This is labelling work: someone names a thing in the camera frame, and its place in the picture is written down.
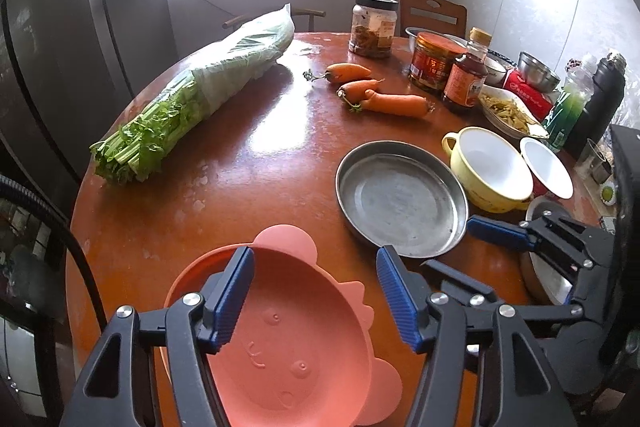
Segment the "small steel bowl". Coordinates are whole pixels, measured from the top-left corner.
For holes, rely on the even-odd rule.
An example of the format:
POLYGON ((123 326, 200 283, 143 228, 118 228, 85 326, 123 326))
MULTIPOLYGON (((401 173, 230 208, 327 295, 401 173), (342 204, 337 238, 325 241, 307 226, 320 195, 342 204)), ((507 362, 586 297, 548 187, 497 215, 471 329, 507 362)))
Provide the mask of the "small steel bowl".
POLYGON ((527 86, 540 93, 551 93, 560 84, 560 78, 547 65, 527 52, 518 57, 518 71, 527 86))

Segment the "white ceramic bowl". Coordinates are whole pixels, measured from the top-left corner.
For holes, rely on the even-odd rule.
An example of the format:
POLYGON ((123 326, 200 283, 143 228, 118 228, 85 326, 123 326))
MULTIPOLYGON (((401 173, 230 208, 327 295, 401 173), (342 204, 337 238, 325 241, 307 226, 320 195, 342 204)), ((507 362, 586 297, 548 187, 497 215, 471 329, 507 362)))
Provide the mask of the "white ceramic bowl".
POLYGON ((488 72, 485 79, 487 86, 501 88, 508 70, 490 55, 486 56, 484 64, 488 72))

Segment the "green drink plastic bottle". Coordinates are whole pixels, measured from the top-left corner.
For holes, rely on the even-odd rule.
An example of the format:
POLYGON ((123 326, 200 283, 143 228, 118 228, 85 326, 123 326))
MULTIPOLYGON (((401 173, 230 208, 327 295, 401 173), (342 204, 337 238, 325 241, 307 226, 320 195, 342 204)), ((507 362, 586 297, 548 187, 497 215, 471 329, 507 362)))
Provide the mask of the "green drink plastic bottle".
POLYGON ((548 133, 546 147, 553 153, 559 153, 564 147, 592 94, 592 70, 584 64, 569 69, 559 98, 542 122, 548 133))

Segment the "yellow enamel bowl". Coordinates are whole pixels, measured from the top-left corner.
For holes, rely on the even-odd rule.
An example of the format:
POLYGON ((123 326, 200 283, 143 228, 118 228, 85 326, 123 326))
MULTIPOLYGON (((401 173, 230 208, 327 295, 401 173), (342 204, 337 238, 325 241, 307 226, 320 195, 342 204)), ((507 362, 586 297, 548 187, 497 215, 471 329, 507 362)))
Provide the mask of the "yellow enamel bowl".
POLYGON ((533 175, 520 152, 501 136, 481 127, 466 127, 446 133, 440 145, 476 207, 496 215, 528 207, 533 175))

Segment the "bagged celery bunch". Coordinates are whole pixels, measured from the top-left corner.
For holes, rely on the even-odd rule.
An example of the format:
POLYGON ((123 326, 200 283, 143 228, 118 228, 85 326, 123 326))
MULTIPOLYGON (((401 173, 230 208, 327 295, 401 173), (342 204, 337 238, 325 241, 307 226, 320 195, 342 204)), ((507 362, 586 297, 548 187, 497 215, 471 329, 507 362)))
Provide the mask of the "bagged celery bunch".
POLYGON ((137 116, 92 144, 94 173, 126 184, 159 172, 163 159, 189 131, 264 75, 288 49, 295 26, 283 8, 279 23, 251 20, 208 46, 203 60, 172 78, 137 116))

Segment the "white dish with noodles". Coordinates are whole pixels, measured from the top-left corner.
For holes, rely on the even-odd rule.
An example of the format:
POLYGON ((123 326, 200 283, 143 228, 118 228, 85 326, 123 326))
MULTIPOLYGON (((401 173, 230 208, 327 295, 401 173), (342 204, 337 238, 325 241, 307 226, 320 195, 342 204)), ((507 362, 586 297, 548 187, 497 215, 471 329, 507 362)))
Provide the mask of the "white dish with noodles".
POLYGON ((547 140, 549 133, 514 93, 484 86, 480 91, 480 109, 487 120, 511 139, 547 140))

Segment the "grey refrigerator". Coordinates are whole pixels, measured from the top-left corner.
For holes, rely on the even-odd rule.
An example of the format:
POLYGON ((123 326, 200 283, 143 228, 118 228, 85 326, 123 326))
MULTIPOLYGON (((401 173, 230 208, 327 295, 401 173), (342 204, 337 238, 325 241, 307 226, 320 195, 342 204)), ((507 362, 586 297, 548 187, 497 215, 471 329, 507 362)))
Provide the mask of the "grey refrigerator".
POLYGON ((128 104, 178 58, 168 0, 1 0, 1 167, 62 213, 128 104))

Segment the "red chili sauce jar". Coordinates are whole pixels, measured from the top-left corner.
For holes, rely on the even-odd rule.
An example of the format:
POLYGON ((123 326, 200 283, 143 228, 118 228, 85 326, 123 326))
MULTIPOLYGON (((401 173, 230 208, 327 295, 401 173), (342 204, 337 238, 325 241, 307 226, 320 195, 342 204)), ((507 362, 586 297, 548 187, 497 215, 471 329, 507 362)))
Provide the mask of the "red chili sauce jar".
POLYGON ((422 39, 416 44, 409 67, 409 79, 416 87, 441 94, 448 81, 454 60, 465 48, 451 40, 444 48, 428 46, 422 39))

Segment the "carrot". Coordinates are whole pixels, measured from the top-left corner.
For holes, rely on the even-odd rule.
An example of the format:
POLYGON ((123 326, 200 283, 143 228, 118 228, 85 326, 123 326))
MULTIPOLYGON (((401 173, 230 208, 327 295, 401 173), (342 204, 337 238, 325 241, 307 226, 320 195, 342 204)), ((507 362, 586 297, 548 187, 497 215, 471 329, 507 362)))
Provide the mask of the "carrot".
POLYGON ((352 106, 355 112, 381 113, 386 115, 425 118, 433 112, 434 105, 420 95, 383 94, 373 90, 364 92, 364 99, 352 106))
POLYGON ((371 71, 367 67, 352 63, 336 63, 328 66, 324 72, 315 74, 311 69, 303 72, 307 81, 324 79, 329 83, 343 84, 356 80, 369 79, 371 71))
POLYGON ((376 91, 383 79, 363 79, 344 83, 336 91, 336 95, 350 105, 357 105, 366 98, 368 90, 376 91))

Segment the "dark steel bowl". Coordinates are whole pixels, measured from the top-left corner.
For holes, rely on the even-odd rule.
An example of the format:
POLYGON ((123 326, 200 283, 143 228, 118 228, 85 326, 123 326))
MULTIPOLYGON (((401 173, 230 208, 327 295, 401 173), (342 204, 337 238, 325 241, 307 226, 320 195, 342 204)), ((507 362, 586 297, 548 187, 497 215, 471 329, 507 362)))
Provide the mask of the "dark steel bowl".
POLYGON ((409 39, 409 50, 411 52, 414 51, 416 44, 420 39, 422 39, 428 46, 434 46, 435 48, 444 48, 447 44, 451 43, 451 40, 443 34, 421 27, 407 27, 405 29, 405 34, 409 39))

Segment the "clear pickle jar black lid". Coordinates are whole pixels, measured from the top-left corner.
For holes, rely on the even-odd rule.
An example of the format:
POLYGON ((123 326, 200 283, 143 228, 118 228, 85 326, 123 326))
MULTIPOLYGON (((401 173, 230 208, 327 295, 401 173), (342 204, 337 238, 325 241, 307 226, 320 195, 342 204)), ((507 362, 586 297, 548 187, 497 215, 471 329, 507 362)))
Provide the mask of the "clear pickle jar black lid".
POLYGON ((396 0, 355 0, 349 51, 375 60, 390 57, 398 6, 396 0))

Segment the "red tissue box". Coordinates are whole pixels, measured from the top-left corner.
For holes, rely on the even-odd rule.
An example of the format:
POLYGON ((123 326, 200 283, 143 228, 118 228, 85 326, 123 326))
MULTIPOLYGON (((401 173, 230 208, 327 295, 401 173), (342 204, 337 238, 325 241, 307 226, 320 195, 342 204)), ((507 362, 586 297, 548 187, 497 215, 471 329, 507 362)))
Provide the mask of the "red tissue box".
POLYGON ((506 75, 503 88, 516 94, 538 121, 547 117, 560 95, 559 91, 542 93, 529 86, 516 68, 506 75))

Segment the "brown sauce bottle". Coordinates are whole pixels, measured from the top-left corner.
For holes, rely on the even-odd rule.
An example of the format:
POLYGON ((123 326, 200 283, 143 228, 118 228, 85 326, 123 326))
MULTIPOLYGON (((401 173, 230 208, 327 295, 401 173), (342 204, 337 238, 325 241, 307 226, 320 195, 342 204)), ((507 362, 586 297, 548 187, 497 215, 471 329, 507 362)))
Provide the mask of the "brown sauce bottle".
POLYGON ((473 27, 470 30, 465 52, 452 64, 442 103, 454 113, 466 113, 472 110, 480 98, 488 69, 486 57, 491 42, 491 34, 473 27))

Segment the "carrot nearest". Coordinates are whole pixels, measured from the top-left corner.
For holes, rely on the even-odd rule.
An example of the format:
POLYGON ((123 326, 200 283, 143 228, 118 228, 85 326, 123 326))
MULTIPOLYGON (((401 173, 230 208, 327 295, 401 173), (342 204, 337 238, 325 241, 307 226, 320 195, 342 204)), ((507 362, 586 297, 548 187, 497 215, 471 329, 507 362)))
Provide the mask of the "carrot nearest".
POLYGON ((381 113, 386 115, 425 118, 433 112, 434 105, 420 95, 383 94, 373 90, 364 92, 364 99, 352 106, 355 112, 381 113))

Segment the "carrot farthest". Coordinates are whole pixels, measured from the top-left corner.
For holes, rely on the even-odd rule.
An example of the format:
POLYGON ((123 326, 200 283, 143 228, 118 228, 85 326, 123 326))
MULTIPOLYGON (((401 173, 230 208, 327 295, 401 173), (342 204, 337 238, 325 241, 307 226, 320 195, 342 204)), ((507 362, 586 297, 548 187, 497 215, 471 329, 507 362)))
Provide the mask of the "carrot farthest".
POLYGON ((328 66, 324 72, 315 74, 311 69, 303 72, 307 81, 324 79, 329 83, 343 84, 356 80, 369 79, 371 71, 367 67, 352 63, 336 63, 328 66))

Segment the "large steel bowl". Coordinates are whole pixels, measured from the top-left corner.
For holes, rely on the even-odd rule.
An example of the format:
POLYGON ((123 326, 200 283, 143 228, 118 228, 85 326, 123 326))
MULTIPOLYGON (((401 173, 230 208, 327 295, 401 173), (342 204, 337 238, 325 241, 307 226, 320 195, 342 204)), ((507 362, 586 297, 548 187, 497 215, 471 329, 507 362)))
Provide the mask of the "large steel bowl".
MULTIPOLYGON (((559 213, 562 217, 570 217, 568 210, 558 202, 538 196, 528 206, 525 219, 533 221, 546 211, 559 213)), ((566 303, 572 284, 541 257, 528 251, 521 253, 520 268, 525 286, 537 303, 555 306, 563 306, 566 303)))

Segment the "wooden chair far side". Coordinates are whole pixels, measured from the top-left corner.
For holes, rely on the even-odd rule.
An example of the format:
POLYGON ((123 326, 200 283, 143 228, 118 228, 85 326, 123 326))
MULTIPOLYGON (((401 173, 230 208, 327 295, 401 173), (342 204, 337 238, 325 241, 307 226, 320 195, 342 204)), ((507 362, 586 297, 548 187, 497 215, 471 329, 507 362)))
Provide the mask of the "wooden chair far side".
MULTIPOLYGON (((285 7, 283 8, 283 11, 288 12, 288 14, 290 14, 290 17, 292 18, 300 17, 300 16, 306 17, 307 32, 314 32, 314 20, 316 18, 326 17, 326 11, 296 8, 295 6, 292 6, 289 4, 285 5, 285 7)), ((242 27, 244 24, 250 22, 251 20, 257 20, 258 18, 264 18, 267 24, 279 23, 281 20, 283 20, 283 15, 278 15, 278 12, 280 12, 280 9, 276 9, 273 12, 263 12, 263 13, 256 12, 256 13, 247 13, 243 15, 238 15, 230 18, 230 20, 226 20, 222 24, 222 28, 236 31, 240 27, 242 27)))

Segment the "small steel cup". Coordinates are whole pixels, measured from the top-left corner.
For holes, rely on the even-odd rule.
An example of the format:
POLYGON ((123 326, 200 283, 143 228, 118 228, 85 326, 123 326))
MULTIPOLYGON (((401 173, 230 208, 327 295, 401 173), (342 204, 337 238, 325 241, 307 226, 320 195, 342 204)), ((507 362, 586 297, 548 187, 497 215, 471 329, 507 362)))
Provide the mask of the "small steel cup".
POLYGON ((608 158, 596 155, 589 165, 589 176, 597 184, 604 183, 612 174, 612 166, 608 158))

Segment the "clear plastic cup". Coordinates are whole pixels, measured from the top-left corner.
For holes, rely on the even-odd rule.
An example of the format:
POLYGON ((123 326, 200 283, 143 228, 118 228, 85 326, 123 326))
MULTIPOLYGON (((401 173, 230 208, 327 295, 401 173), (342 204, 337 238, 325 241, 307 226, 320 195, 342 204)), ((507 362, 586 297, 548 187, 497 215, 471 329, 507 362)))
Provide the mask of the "clear plastic cup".
POLYGON ((586 140, 586 144, 580 153, 574 170, 580 179, 586 179, 590 175, 593 165, 599 165, 601 162, 601 154, 598 143, 590 138, 586 140))

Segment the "pink bear plastic plate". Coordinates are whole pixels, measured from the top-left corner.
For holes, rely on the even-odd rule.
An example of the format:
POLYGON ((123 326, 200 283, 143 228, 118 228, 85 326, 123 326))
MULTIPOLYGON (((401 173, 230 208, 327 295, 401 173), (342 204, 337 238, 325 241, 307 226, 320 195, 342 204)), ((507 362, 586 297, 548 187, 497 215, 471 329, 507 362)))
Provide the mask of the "pink bear plastic plate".
POLYGON ((250 242, 255 276, 231 340, 208 359, 233 426, 369 426, 388 418, 402 382, 375 356, 374 311, 359 281, 318 265, 314 240, 273 225, 250 242))

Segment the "red instant noodle bowl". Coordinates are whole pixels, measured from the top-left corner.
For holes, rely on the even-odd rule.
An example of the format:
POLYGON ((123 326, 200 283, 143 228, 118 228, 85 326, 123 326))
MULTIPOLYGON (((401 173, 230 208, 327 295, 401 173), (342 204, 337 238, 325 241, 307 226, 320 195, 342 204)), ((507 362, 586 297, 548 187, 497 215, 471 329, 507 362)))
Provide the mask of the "red instant noodle bowl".
POLYGON ((558 156, 541 142, 526 136, 520 141, 521 155, 534 179, 533 196, 570 199, 574 186, 558 156))

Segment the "steel pan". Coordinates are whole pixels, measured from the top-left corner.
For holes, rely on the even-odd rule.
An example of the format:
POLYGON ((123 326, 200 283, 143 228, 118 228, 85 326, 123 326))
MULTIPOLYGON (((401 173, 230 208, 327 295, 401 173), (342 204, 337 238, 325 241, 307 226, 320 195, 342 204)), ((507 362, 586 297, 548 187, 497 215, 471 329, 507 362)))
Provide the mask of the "steel pan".
POLYGON ((465 234, 469 203, 461 183, 421 147, 363 143, 338 164, 334 186, 352 234, 375 247, 393 246, 401 257, 441 256, 465 234))

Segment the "carrot middle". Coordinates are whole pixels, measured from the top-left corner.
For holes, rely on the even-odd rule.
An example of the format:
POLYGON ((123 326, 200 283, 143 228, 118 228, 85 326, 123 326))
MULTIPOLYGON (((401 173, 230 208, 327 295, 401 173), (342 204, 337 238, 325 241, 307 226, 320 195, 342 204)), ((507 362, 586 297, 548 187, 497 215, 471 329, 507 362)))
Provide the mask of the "carrot middle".
POLYGON ((357 105, 366 98, 368 90, 376 91, 383 79, 363 79, 344 83, 336 91, 336 95, 350 105, 357 105))

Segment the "black thermos flask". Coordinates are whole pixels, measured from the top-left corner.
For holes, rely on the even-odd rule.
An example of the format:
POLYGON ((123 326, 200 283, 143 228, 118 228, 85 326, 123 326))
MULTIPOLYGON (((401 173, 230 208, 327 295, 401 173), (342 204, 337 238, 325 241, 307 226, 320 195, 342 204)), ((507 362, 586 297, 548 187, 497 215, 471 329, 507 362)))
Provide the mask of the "black thermos flask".
POLYGON ((568 135, 564 150, 578 159, 588 140, 597 143, 620 107, 626 86, 626 58, 610 52, 601 58, 592 76, 592 95, 568 135))

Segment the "fruit in foam net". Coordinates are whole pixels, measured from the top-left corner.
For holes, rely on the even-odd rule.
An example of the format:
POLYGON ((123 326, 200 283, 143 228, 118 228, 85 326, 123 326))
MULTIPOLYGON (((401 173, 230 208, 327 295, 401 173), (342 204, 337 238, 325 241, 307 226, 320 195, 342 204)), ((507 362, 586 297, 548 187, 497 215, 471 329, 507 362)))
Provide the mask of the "fruit in foam net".
POLYGON ((608 179, 599 186, 599 197, 603 205, 613 207, 617 202, 617 184, 613 179, 608 179))

